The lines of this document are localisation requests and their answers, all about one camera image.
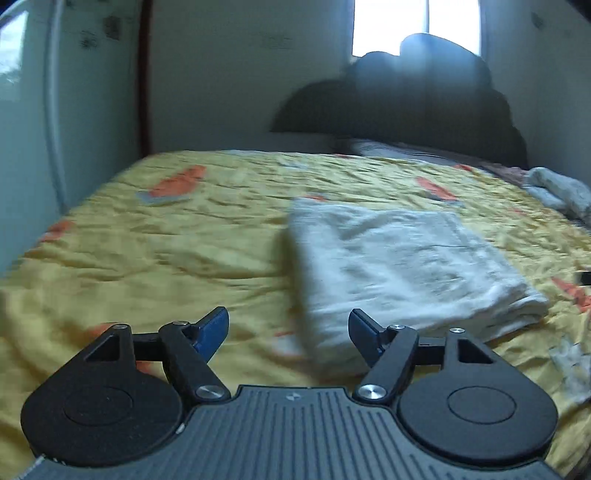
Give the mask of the white textured pant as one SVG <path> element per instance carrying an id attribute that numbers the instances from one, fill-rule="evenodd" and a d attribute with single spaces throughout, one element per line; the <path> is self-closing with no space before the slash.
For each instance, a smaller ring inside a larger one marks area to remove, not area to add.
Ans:
<path id="1" fill-rule="evenodd" d="M 349 339 L 359 308 L 430 336 L 460 327 L 490 341 L 534 324 L 548 299 L 453 212 L 370 210 L 297 198 L 287 215 L 304 312 L 297 332 L 329 377 L 367 365 Z"/>

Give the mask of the grey white crumpled cloth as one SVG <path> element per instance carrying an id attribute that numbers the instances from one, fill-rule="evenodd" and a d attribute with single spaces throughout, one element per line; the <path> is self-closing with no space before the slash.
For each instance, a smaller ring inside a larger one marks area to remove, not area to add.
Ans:
<path id="1" fill-rule="evenodd" d="M 590 224 L 590 188 L 581 181 L 536 167 L 526 173 L 523 189 L 546 207 Z"/>

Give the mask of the yellow patterned bedsheet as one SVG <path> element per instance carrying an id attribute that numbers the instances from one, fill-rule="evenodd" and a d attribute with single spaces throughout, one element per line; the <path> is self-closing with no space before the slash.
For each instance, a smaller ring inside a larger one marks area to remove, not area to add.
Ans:
<path id="1" fill-rule="evenodd" d="M 20 427 L 27 396 L 110 322 L 153 332 L 222 305 L 228 340 L 212 361 L 229 387 L 311 385 L 280 351 L 297 300 L 284 243 L 297 197 L 370 208 L 454 211 L 498 247 L 550 302 L 539 324 L 498 354 L 559 410 L 548 456 L 564 475 L 590 455 L 590 407 L 578 404 L 549 351 L 590 346 L 590 303 L 558 287 L 590 264 L 590 237 L 526 192 L 473 167 L 341 155 L 176 152 L 141 160 L 101 187 L 1 282 L 1 475 L 32 461 Z"/>

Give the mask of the patterned pillow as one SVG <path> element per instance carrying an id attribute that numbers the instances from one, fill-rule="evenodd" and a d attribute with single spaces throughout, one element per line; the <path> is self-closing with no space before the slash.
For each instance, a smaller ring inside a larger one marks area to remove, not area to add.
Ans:
<path id="1" fill-rule="evenodd" d="M 483 163 L 483 160 L 477 157 L 472 157 L 461 153 L 406 144 L 388 144 L 368 139 L 341 139 L 335 143 L 335 149 L 342 154 L 351 154 L 365 157 L 406 159 L 444 166 L 464 164 L 470 167 L 479 167 Z"/>

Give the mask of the dark scalloped headboard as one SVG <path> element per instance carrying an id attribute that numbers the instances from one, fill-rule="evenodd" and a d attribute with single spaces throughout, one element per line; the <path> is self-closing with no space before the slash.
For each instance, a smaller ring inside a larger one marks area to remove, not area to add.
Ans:
<path id="1" fill-rule="evenodd" d="M 486 62 L 430 34 L 404 39 L 401 52 L 371 52 L 337 79 L 309 83 L 280 106 L 276 133 L 403 143 L 522 169 L 526 142 Z"/>

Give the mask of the white wardrobe door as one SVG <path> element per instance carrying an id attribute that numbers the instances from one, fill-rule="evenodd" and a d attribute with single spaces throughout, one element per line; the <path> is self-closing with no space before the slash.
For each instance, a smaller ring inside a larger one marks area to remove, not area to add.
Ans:
<path id="1" fill-rule="evenodd" d="M 1 269 L 140 157 L 140 1 L 1 4 Z"/>

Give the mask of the bright window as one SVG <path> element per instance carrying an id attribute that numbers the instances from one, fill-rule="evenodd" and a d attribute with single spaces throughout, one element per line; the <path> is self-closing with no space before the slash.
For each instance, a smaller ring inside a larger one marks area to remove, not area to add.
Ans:
<path id="1" fill-rule="evenodd" d="M 425 33 L 482 53 L 482 12 L 473 0 L 366 0 L 353 3 L 352 55 L 401 53 L 403 41 Z"/>

